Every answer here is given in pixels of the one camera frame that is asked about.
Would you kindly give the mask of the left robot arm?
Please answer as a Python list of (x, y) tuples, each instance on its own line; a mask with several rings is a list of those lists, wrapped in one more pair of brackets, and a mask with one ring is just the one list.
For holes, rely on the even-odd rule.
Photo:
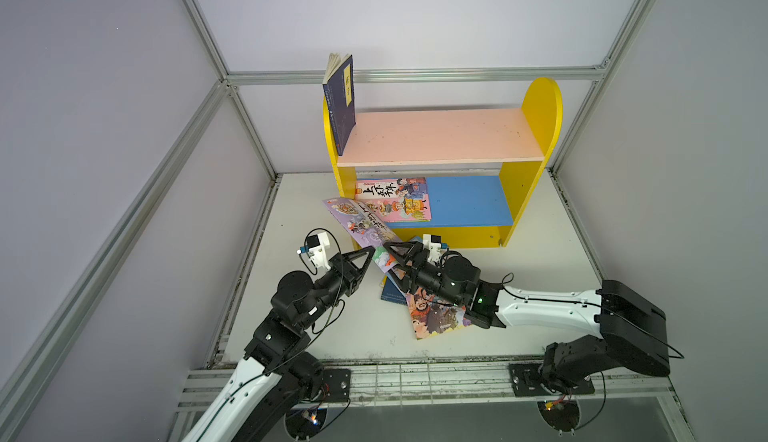
[(374, 255), (373, 247), (338, 253), (317, 280), (305, 271), (284, 275), (243, 358), (184, 439), (260, 441), (299, 402), (323, 396), (324, 367), (307, 352), (308, 330), (354, 294)]

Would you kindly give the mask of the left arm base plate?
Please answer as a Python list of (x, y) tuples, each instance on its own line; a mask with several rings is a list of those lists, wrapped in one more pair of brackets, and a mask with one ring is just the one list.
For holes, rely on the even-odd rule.
[(347, 403), (350, 401), (352, 371), (345, 368), (324, 369), (313, 403)]

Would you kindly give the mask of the orange comic book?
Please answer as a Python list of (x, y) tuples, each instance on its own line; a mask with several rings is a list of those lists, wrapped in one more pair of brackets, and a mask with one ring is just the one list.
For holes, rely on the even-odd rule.
[(451, 305), (420, 289), (416, 294), (407, 294), (406, 301), (417, 340), (469, 327), (472, 323), (465, 318), (465, 310)]

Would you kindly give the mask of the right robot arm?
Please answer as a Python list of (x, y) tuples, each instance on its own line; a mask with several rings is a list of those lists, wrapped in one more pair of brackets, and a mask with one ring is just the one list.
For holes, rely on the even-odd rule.
[(586, 377), (617, 367), (667, 377), (670, 345), (664, 311), (616, 280), (593, 290), (536, 292), (482, 280), (481, 271), (457, 251), (436, 261), (421, 242), (387, 242), (398, 289), (455, 308), (482, 328), (541, 326), (572, 330), (579, 338), (554, 342), (538, 369), (540, 384), (567, 393)]

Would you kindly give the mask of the purple comic book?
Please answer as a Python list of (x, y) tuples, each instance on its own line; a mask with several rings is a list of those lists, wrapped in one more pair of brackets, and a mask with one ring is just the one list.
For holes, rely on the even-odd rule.
[(384, 245), (388, 242), (399, 242), (400, 239), (378, 215), (352, 199), (328, 199), (323, 204), (361, 248), (374, 248), (373, 261), (383, 273), (389, 272), (397, 265), (395, 258)]

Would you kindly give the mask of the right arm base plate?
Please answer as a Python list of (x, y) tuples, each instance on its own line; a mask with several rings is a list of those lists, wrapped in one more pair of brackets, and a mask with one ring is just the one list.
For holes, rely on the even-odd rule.
[(590, 379), (577, 383), (558, 378), (546, 378), (541, 363), (512, 363), (508, 366), (511, 386), (517, 397), (560, 397), (565, 395), (592, 395), (595, 387)]

